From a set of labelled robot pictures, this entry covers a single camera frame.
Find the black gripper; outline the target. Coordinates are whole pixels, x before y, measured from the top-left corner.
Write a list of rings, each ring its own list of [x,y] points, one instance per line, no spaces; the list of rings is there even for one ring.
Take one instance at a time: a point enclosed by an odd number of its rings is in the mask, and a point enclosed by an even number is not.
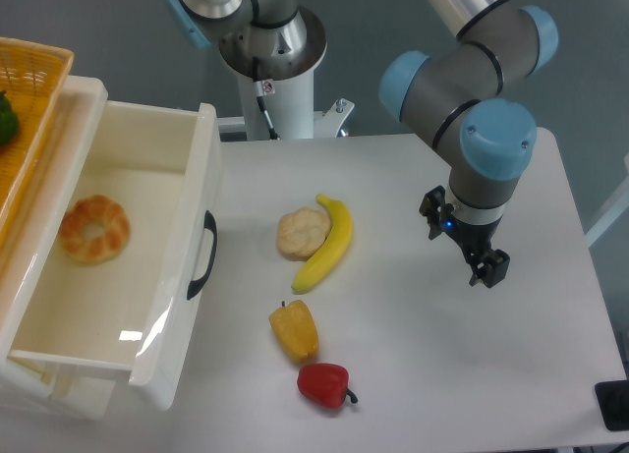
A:
[[[470,286],[482,283],[492,288],[505,278],[510,256],[491,246],[500,218],[487,224],[464,222],[455,216],[454,207],[446,201],[446,190],[442,186],[424,195],[419,213],[427,221],[430,240],[445,233],[459,246],[472,270]]]

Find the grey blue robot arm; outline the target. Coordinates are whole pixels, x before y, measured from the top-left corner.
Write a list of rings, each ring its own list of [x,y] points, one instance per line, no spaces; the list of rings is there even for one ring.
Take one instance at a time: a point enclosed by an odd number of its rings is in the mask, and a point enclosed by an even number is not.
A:
[[[544,10],[510,0],[429,0],[457,39],[449,55],[400,55],[378,96],[450,167],[446,186],[425,194],[429,236],[460,248],[473,283],[493,287],[509,255],[491,244],[506,204],[530,163],[537,125],[502,90],[546,64],[558,31]],[[191,44],[216,44],[239,82],[251,141],[335,135],[341,123],[314,111],[314,71],[327,41],[320,19],[299,0],[165,0]]]

